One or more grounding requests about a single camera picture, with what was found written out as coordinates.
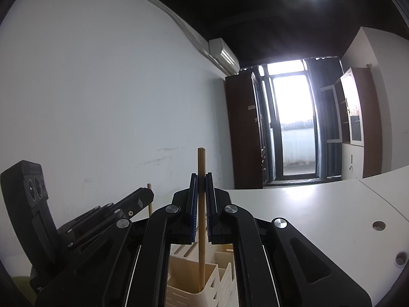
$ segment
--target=table hole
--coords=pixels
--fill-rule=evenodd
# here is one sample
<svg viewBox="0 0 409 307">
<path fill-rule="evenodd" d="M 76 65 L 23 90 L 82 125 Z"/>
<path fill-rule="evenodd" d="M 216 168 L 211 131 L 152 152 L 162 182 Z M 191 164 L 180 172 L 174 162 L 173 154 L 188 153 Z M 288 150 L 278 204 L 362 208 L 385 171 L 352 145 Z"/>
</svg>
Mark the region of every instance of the table hole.
<svg viewBox="0 0 409 307">
<path fill-rule="evenodd" d="M 372 224 L 372 227 L 375 231 L 383 231 L 386 227 L 386 224 L 383 221 L 376 221 Z"/>
<path fill-rule="evenodd" d="M 406 252 L 399 252 L 395 257 L 395 264 L 399 268 L 403 267 L 408 261 L 408 254 Z"/>
</svg>

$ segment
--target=cabinet door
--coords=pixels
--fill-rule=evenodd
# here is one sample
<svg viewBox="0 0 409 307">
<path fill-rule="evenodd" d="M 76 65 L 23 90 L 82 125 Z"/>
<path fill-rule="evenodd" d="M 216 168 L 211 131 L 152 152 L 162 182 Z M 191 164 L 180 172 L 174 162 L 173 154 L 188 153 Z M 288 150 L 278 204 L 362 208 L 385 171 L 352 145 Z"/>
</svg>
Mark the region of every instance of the cabinet door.
<svg viewBox="0 0 409 307">
<path fill-rule="evenodd" d="M 342 88 L 344 89 L 348 110 L 350 142 L 352 145 L 363 146 L 361 104 L 359 102 L 358 89 L 351 69 L 341 77 L 341 83 Z"/>
<path fill-rule="evenodd" d="M 335 86 L 322 87 L 320 90 L 327 143 L 342 143 L 341 116 Z"/>
<path fill-rule="evenodd" d="M 251 73 L 226 77 L 235 189 L 263 187 L 262 134 Z"/>
<path fill-rule="evenodd" d="M 362 179 L 363 176 L 363 147 L 342 144 L 342 172 L 341 179 Z"/>
</svg>

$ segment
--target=white table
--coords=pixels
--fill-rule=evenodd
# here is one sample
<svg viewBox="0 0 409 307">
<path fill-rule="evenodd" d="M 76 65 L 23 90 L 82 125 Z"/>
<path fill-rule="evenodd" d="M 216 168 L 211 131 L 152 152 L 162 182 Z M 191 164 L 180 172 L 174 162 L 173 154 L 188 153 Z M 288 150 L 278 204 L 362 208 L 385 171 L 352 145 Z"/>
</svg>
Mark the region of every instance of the white table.
<svg viewBox="0 0 409 307">
<path fill-rule="evenodd" d="M 369 294 L 373 306 L 402 271 L 395 257 L 409 252 L 409 222 L 359 180 L 228 192 L 255 218 L 287 219 Z M 375 231 L 375 221 L 386 228 Z"/>
<path fill-rule="evenodd" d="M 409 220 L 409 166 L 360 181 Z"/>
</svg>

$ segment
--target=screw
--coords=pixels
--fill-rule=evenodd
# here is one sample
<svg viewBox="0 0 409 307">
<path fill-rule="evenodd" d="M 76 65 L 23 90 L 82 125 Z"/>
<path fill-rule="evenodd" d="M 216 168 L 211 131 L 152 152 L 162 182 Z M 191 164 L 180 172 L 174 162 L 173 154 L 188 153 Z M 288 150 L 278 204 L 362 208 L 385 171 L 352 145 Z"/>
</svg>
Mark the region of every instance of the screw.
<svg viewBox="0 0 409 307">
<path fill-rule="evenodd" d="M 30 191 L 31 198 L 32 198 L 33 200 L 35 200 L 35 199 L 36 199 L 36 194 L 35 194 L 35 192 L 34 192 L 34 186 L 33 186 L 33 183 L 31 182 L 31 179 L 28 180 L 28 189 L 29 189 L 29 191 Z"/>
<path fill-rule="evenodd" d="M 229 214 L 235 214 L 238 211 L 238 208 L 234 204 L 229 204 L 224 207 L 224 210 Z"/>
<path fill-rule="evenodd" d="M 283 218 L 277 218 L 274 220 L 274 225 L 278 228 L 285 228 L 287 226 L 287 221 Z"/>
<path fill-rule="evenodd" d="M 41 198 L 42 190 L 41 190 L 41 185 L 40 185 L 40 181 L 38 180 L 38 177 L 36 177 L 34 179 L 34 184 L 36 186 L 36 191 L 37 191 L 38 197 Z"/>
<path fill-rule="evenodd" d="M 41 188 L 43 192 L 47 192 L 46 190 L 46 183 L 44 182 L 44 178 L 41 178 Z"/>
<path fill-rule="evenodd" d="M 179 207 L 175 204 L 169 204 L 165 210 L 168 214 L 175 214 L 179 211 Z"/>
<path fill-rule="evenodd" d="M 129 220 L 128 219 L 122 218 L 122 219 L 119 219 L 117 221 L 117 227 L 119 227 L 119 228 L 125 228 L 125 227 L 128 227 L 128 226 L 129 226 Z"/>
</svg>

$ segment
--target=green object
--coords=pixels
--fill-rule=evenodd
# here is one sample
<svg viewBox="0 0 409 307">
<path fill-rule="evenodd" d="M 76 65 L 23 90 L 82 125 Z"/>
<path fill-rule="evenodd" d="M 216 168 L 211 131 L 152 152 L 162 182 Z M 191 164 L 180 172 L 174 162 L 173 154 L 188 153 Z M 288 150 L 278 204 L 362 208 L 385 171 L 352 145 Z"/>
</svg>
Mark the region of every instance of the green object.
<svg viewBox="0 0 409 307">
<path fill-rule="evenodd" d="M 14 284 L 16 284 L 20 292 L 23 294 L 23 296 L 25 296 L 25 298 L 34 306 L 37 295 L 30 286 L 30 277 L 12 277 L 12 280 Z"/>
</svg>

